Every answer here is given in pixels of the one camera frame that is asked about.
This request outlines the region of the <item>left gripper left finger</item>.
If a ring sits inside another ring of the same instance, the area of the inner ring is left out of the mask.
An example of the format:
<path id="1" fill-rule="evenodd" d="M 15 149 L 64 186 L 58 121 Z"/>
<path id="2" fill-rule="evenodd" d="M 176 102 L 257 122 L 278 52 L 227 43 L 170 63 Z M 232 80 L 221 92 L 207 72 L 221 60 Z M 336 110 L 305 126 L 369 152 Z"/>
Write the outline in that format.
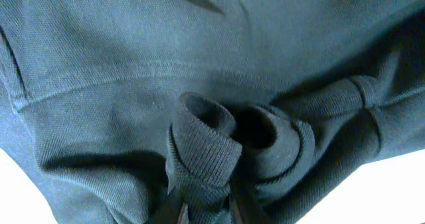
<path id="1" fill-rule="evenodd" d="M 151 216 L 151 224 L 189 224 L 188 205 L 173 188 L 164 203 Z"/>

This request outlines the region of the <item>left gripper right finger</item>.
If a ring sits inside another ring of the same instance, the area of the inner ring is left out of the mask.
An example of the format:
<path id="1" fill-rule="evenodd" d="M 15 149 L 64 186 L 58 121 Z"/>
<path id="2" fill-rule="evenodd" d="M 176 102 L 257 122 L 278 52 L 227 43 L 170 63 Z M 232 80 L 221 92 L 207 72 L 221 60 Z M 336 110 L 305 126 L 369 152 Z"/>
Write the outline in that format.
<path id="1" fill-rule="evenodd" d="M 232 224 L 272 224 L 253 195 L 239 183 L 230 184 L 229 203 Z"/>

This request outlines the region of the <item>black polo shirt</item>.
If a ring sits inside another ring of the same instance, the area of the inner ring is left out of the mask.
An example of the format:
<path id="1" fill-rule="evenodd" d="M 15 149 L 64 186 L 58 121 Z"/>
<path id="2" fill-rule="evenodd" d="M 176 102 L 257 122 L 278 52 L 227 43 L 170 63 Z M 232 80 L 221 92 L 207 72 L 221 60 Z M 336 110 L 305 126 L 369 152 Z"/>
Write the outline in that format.
<path id="1" fill-rule="evenodd" d="M 295 223 L 424 148 L 424 0 L 1 0 L 1 147 L 59 223 L 147 223 L 230 184 Z"/>

